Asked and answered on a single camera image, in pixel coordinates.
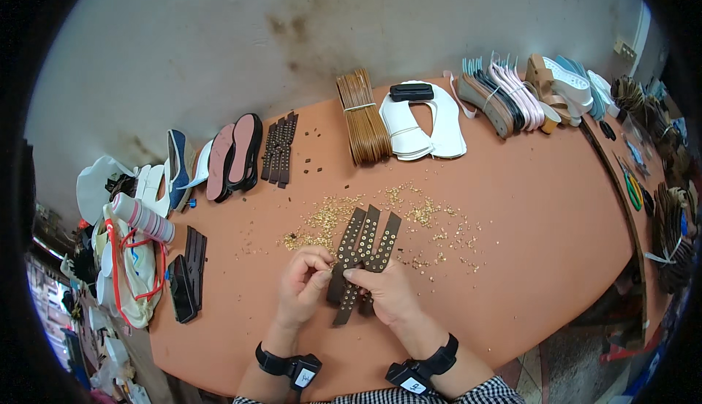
white cloth bag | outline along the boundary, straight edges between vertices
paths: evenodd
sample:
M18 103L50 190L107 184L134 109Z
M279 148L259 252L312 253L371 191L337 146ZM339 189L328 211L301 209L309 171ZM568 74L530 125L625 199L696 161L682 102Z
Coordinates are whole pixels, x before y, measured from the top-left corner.
M131 229L112 213L110 204L102 211L112 247L112 285L117 310L129 325L144 328L153 316L163 288L163 273L161 278L156 273L154 242L141 230L129 235ZM162 246L162 263L164 252Z

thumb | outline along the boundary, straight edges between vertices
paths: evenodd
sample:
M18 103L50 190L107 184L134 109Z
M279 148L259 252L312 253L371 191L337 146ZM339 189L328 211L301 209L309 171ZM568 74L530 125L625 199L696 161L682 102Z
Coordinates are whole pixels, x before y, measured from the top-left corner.
M331 280L331 270L318 271L310 277L307 285L298 295L302 303L315 303L320 297L320 292Z
M381 273L372 273L361 268L348 268L344 270L344 277L352 284L363 287L366 290L373 291L381 287Z

hand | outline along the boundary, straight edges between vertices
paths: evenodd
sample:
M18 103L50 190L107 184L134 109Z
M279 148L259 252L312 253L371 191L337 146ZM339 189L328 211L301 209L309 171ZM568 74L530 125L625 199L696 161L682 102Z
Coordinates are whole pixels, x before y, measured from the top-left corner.
M422 313L417 295L412 293L402 267L394 259L388 261L382 273L349 268L344 270L344 277L373 294L375 315L390 328L407 324Z
M321 291L331 280L332 261L327 249L319 245L306 245L294 254L280 281L276 325L297 330L310 320Z

shoe upper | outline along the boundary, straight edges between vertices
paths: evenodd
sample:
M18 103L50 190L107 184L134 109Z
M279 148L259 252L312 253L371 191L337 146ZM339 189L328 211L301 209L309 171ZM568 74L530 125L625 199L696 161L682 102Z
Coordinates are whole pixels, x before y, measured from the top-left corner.
M185 135L177 129L169 130L169 160L171 176L169 178L169 197L171 209L175 209L188 189L178 189L190 183L191 172L184 166Z

concrete wall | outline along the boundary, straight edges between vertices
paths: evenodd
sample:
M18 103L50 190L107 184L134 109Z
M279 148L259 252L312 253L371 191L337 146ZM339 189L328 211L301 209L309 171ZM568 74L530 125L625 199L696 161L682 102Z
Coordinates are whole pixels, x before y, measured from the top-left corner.
M661 79L665 62L668 60L668 50L668 38L656 20L651 18L646 45L641 53L639 65L636 66L634 79L644 85L650 83L652 77Z
M440 76L495 49L630 70L640 0L80 0L31 101L37 197L74 225L76 175L102 154L166 157L166 130L202 144L246 112L263 118L336 96L365 66L374 85Z

